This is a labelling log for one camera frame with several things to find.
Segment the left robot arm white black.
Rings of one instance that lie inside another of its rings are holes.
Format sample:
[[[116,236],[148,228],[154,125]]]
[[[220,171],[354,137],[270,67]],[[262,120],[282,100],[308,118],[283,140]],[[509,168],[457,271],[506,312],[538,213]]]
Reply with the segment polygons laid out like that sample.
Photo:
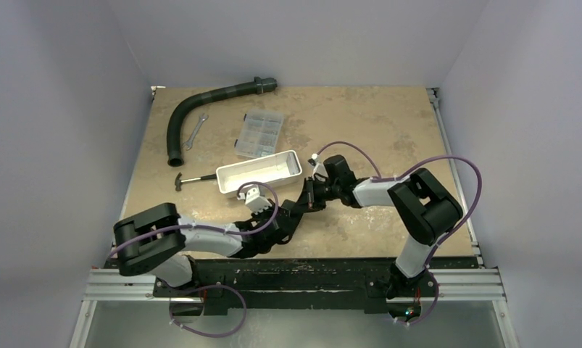
[[[173,203],[159,204],[114,224],[117,247],[112,254],[120,275],[154,275],[189,297],[199,289],[199,277],[196,262],[184,252],[235,259],[267,254],[275,245],[292,240],[303,217],[293,204],[286,200],[227,225],[206,225],[180,215]]]

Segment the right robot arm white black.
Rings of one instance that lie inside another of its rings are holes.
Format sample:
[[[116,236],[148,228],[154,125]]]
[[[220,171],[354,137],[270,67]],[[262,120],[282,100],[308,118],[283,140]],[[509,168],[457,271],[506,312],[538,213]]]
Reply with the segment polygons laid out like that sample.
[[[318,212],[329,201],[339,200],[355,209],[394,207],[410,237],[396,258],[390,276],[391,288],[407,295],[419,284],[436,242],[461,221],[459,202],[427,169],[418,168],[406,178],[357,178],[346,158],[335,155],[324,163],[324,174],[315,173],[304,180],[302,193],[290,209],[292,215]]]

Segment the black leather card holder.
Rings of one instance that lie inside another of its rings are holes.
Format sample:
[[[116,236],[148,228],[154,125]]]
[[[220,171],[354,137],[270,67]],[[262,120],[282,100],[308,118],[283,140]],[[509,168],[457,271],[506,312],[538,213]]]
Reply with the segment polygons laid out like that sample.
[[[280,206],[281,215],[282,215],[282,217],[281,217],[282,224],[297,227],[298,224],[300,223],[303,215],[292,215],[291,214],[291,208],[293,207],[294,203],[295,203],[295,201],[285,199],[283,201],[282,205]]]

